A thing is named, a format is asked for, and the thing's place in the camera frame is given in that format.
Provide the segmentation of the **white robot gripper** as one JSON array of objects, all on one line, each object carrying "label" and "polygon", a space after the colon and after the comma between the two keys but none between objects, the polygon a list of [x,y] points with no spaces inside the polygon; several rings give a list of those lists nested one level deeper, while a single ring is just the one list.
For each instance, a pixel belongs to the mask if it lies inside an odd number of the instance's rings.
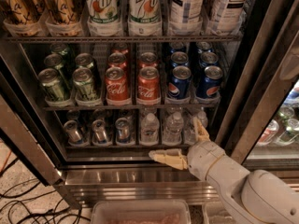
[{"label": "white robot gripper", "polygon": [[193,119],[193,126],[195,139],[202,142],[191,146],[187,157],[182,154],[180,148],[152,150],[149,152],[149,157],[178,170],[188,168],[192,175],[204,181],[208,170],[225,155],[225,151],[214,142],[209,141],[209,133],[198,118]]}]

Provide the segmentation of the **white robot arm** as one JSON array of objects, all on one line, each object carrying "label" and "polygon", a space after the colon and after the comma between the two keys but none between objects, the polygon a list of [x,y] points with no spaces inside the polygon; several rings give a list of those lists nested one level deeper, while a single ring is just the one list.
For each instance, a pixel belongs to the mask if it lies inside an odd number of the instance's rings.
[{"label": "white robot arm", "polygon": [[249,171],[209,139],[192,145],[187,154],[172,148],[152,150],[149,156],[206,181],[239,224],[299,224],[297,192],[265,170]]}]

